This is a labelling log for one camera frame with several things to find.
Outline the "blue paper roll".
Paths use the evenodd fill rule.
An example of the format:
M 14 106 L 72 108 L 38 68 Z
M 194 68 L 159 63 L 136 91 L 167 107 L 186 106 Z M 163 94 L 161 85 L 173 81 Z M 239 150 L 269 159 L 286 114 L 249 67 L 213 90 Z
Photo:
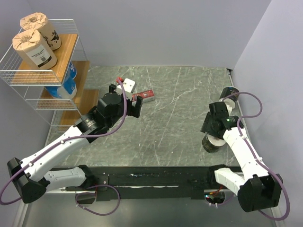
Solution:
M 66 82 L 70 79 L 74 80 L 76 76 L 77 76 L 77 70 L 71 61 L 68 66 L 68 69 L 67 69 L 67 72 L 66 72 L 66 75 L 64 78 L 64 82 Z
M 72 78 L 64 81 L 62 86 L 50 86 L 45 87 L 45 89 L 52 97 L 60 99 L 73 99 L 77 93 L 77 87 Z

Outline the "brown roll with cartoon print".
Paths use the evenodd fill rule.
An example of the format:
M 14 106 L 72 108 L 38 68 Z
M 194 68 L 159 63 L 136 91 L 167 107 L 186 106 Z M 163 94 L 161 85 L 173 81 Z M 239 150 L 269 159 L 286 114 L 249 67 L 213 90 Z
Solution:
M 57 50 L 62 45 L 52 22 L 43 13 L 36 12 L 23 17 L 20 19 L 20 26 L 23 30 L 36 29 L 52 50 Z

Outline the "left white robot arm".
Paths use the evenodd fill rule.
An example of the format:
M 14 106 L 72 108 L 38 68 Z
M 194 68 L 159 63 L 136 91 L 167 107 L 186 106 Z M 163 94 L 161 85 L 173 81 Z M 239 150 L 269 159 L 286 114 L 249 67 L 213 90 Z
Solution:
M 89 190 L 96 179 L 86 165 L 69 170 L 54 171 L 52 168 L 72 152 L 92 143 L 100 137 L 115 133 L 126 116 L 139 118 L 143 99 L 135 105 L 133 93 L 136 82 L 130 79 L 111 84 L 98 104 L 82 115 L 58 139 L 22 160 L 11 159 L 7 165 L 12 182 L 25 204 L 41 198 L 46 192 L 65 187 Z

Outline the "black paper roll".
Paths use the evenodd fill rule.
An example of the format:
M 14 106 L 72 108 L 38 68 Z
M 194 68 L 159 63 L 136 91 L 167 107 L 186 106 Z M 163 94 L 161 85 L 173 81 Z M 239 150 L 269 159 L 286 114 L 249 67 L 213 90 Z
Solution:
M 209 134 L 205 134 L 202 140 L 202 146 L 208 153 L 217 152 L 226 142 Z
M 239 90 L 236 87 L 228 86 L 222 90 L 219 101 L 225 102 L 225 104 L 233 110 L 236 107 L 238 98 Z

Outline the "brown roll with label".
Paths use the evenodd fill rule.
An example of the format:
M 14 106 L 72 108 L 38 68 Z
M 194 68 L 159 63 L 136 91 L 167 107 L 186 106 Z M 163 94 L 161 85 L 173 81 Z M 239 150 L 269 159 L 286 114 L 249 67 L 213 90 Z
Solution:
M 15 35 L 12 45 L 30 69 L 49 70 L 57 64 L 54 52 L 36 29 L 25 30 Z

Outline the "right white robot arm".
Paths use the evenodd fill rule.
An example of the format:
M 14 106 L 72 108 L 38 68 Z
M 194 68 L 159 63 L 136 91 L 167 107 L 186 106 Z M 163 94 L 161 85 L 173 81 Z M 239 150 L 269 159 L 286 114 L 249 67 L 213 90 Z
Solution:
M 262 158 L 253 148 L 238 116 L 230 116 L 230 112 L 231 108 L 223 101 L 209 104 L 201 128 L 205 134 L 202 145 L 205 151 L 215 153 L 227 144 L 242 173 L 239 175 L 225 165 L 216 165 L 210 168 L 207 184 L 214 189 L 223 185 L 232 191 L 245 212 L 276 207 L 282 188 L 263 167 Z

